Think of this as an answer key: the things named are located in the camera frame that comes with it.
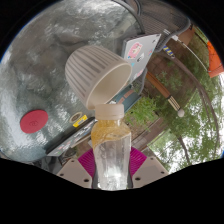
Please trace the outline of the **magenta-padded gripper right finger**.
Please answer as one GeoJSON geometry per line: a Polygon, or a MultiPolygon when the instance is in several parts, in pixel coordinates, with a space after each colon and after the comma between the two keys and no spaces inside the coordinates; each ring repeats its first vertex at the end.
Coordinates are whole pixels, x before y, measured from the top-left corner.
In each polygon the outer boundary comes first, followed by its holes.
{"type": "Polygon", "coordinates": [[[168,175],[168,171],[155,156],[147,157],[134,147],[129,161],[128,188],[141,188],[168,175]]]}

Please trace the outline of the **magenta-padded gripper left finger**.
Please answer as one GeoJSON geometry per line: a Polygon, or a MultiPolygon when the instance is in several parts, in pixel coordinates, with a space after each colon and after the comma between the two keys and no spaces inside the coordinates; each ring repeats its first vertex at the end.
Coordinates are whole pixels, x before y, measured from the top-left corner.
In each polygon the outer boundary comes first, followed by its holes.
{"type": "Polygon", "coordinates": [[[91,189],[95,171],[94,154],[90,149],[78,159],[70,159],[57,175],[78,186],[91,189]]]}

